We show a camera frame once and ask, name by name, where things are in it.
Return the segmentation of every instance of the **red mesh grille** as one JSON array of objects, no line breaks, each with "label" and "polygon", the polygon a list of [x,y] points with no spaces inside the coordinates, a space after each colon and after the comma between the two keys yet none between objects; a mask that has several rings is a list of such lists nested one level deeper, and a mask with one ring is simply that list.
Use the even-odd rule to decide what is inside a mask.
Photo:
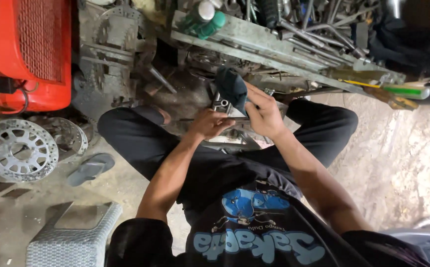
[{"label": "red mesh grille", "polygon": [[62,81],[62,0],[21,0],[20,51],[37,78]]}]

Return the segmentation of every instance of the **dirty floor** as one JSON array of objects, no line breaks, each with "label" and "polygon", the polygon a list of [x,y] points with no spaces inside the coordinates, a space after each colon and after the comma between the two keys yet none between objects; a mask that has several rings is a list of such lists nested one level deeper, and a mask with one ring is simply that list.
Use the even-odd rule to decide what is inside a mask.
[{"label": "dirty floor", "polygon": [[[346,187],[363,215],[377,229],[408,227],[430,215],[430,108],[393,111],[355,94],[313,97],[313,101],[354,110],[360,119],[348,146],[329,168]],[[295,124],[286,121],[295,128]],[[66,176],[76,164],[62,164],[48,177],[19,186],[29,188],[17,199],[0,199],[0,266],[23,266],[25,248],[49,217],[49,207],[68,201],[89,206],[115,201],[123,206],[118,223],[135,216],[148,181],[104,140],[88,152],[115,156],[116,166],[98,179],[69,187]],[[173,252],[184,251],[189,226],[181,206],[168,215]]]}]

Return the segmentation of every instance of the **forearm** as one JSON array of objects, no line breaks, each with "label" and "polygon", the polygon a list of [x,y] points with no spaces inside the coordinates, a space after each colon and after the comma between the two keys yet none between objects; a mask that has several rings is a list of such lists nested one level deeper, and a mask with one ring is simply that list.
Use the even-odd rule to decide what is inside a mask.
[{"label": "forearm", "polygon": [[273,142],[307,201],[325,220],[334,210],[357,209],[348,192],[288,129]]},{"label": "forearm", "polygon": [[182,138],[147,186],[136,218],[158,219],[167,223],[166,215],[182,189],[190,160],[200,142],[200,138],[194,136]]}]

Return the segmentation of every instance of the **black t-shirt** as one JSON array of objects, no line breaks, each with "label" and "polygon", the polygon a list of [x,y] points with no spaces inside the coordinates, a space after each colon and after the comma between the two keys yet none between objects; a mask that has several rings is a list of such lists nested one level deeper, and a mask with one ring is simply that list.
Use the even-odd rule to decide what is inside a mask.
[{"label": "black t-shirt", "polygon": [[257,180],[225,193],[172,255],[160,220],[130,219],[111,239],[108,266],[430,266],[414,247],[367,231],[339,236],[294,197]]}]

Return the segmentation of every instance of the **black pants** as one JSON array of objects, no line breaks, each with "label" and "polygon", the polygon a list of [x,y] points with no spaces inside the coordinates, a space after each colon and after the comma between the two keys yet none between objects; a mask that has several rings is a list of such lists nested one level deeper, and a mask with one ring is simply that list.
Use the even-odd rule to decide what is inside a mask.
[{"label": "black pants", "polygon": [[[295,137],[325,167],[347,145],[358,124],[353,111],[304,99],[292,101],[286,116],[301,125]],[[101,116],[98,130],[126,161],[151,180],[179,143],[175,135],[160,126],[163,122],[162,115],[148,106],[115,108]],[[279,179],[280,176],[290,183],[283,182],[285,179]],[[276,146],[238,155],[199,146],[190,161],[177,203],[183,203],[185,210],[200,211],[237,186],[267,178],[277,179],[277,184],[287,192],[295,184]]]}]

